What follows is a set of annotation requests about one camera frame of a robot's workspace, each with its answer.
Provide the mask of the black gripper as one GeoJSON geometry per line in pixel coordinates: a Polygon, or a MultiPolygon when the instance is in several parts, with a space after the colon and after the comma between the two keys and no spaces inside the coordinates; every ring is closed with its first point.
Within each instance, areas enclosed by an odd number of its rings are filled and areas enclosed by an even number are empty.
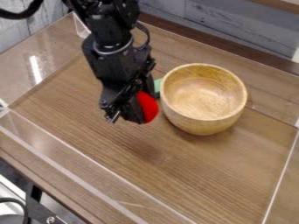
{"type": "Polygon", "coordinates": [[[107,121],[115,123],[122,117],[126,121],[143,124],[146,116],[136,94],[143,91],[155,96],[152,47],[148,43],[134,46],[134,42],[130,41],[124,49],[102,52],[95,38],[88,35],[82,50],[95,77],[102,83],[98,105],[106,112],[107,121]]]}

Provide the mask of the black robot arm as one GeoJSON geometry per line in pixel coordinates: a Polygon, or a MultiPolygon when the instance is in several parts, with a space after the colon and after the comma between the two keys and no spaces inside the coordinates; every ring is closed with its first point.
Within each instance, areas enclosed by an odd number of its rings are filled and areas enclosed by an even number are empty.
{"type": "Polygon", "coordinates": [[[138,22],[138,0],[63,0],[88,27],[90,35],[82,44],[88,65],[103,85],[99,107],[106,119],[115,123],[150,123],[158,113],[155,58],[148,43],[134,45],[134,29],[148,33],[138,22]]]}

